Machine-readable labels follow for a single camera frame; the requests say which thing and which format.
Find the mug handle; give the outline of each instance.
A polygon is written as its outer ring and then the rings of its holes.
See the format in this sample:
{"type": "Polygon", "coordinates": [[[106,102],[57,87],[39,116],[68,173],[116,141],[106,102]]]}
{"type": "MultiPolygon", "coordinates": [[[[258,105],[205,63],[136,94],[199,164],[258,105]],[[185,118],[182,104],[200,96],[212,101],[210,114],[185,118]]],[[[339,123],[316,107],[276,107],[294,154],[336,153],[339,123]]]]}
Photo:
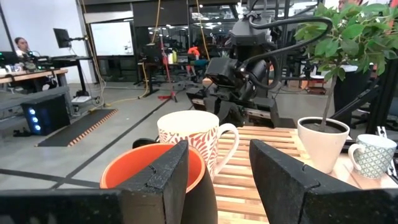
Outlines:
{"type": "Polygon", "coordinates": [[[229,153],[226,156],[224,156],[223,160],[216,165],[215,175],[218,174],[220,172],[220,170],[225,166],[225,164],[232,158],[232,156],[235,154],[235,152],[239,146],[239,132],[238,132],[238,129],[233,124],[221,125],[218,128],[217,140],[221,137],[221,135],[225,131],[232,131],[235,135],[235,141],[234,141],[234,145],[232,146],[232,149],[229,151],[229,153]]]}
{"type": "Polygon", "coordinates": [[[352,144],[352,145],[349,147],[349,149],[348,149],[348,156],[349,156],[349,159],[351,159],[351,161],[353,162],[355,169],[361,170],[362,167],[361,167],[358,163],[356,163],[356,161],[355,161],[355,159],[354,159],[354,152],[355,152],[356,150],[359,150],[360,153],[364,153],[364,152],[365,152],[365,147],[363,147],[363,146],[360,145],[360,144],[352,144]]]}

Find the floor mat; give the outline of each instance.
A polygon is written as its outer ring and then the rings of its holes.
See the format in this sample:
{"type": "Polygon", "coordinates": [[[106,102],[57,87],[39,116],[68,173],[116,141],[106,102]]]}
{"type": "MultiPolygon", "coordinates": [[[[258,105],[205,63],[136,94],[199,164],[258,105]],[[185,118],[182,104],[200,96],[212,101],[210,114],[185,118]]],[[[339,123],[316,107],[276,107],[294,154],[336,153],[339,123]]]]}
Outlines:
{"type": "Polygon", "coordinates": [[[297,128],[296,122],[292,118],[279,118],[278,128],[297,128]]]}
{"type": "Polygon", "coordinates": [[[46,140],[38,143],[37,147],[70,147],[78,143],[99,125],[104,123],[117,110],[94,110],[82,119],[74,122],[46,140]]]}

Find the wooden slatted tray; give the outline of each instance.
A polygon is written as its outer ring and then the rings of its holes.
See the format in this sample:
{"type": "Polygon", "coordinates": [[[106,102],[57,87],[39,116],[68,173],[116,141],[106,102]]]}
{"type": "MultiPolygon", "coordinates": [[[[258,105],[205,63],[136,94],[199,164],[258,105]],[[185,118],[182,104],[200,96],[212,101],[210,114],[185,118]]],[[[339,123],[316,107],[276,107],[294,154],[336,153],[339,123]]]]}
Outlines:
{"type": "MultiPolygon", "coordinates": [[[[249,160],[249,142],[260,139],[282,152],[312,166],[296,129],[263,128],[245,126],[238,128],[239,147],[233,158],[214,178],[217,197],[219,224],[260,224],[268,223],[254,184],[249,160]]],[[[222,158],[232,147],[234,135],[227,133],[218,141],[219,155],[222,158]]],[[[387,175],[379,180],[370,180],[353,172],[347,155],[341,155],[331,176],[361,189],[396,188],[397,184],[387,175]]]]}

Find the plant stem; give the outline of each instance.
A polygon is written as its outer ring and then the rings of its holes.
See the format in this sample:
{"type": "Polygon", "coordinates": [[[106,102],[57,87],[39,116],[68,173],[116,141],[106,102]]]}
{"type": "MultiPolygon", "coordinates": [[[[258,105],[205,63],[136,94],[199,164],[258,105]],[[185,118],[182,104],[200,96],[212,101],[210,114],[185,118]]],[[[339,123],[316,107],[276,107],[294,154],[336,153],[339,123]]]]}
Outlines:
{"type": "Polygon", "coordinates": [[[331,87],[328,90],[328,92],[326,93],[326,95],[328,96],[328,99],[326,101],[326,107],[325,110],[323,112],[323,116],[322,116],[322,122],[321,122],[321,126],[319,127],[319,132],[325,132],[325,127],[326,127],[326,117],[328,116],[328,111],[329,111],[329,107],[330,107],[330,101],[331,101],[331,96],[333,95],[333,90],[335,89],[335,85],[337,82],[337,74],[335,74],[333,76],[333,78],[331,79],[331,87]]]}

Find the white mug with red pattern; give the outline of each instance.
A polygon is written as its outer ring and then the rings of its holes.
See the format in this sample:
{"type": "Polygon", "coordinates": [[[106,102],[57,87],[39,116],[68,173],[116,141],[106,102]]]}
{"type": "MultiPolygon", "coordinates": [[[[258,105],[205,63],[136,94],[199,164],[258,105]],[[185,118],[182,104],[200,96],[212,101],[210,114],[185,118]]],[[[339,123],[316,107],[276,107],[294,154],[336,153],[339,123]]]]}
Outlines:
{"type": "Polygon", "coordinates": [[[213,179],[232,158],[239,145],[238,129],[233,124],[219,126],[219,123],[218,117],[212,113],[189,110],[161,117],[157,121],[157,128],[161,143],[176,144],[181,140],[188,140],[189,145],[197,149],[205,160],[213,179]],[[229,153],[217,163],[218,139],[225,131],[232,131],[235,140],[229,153]]]}

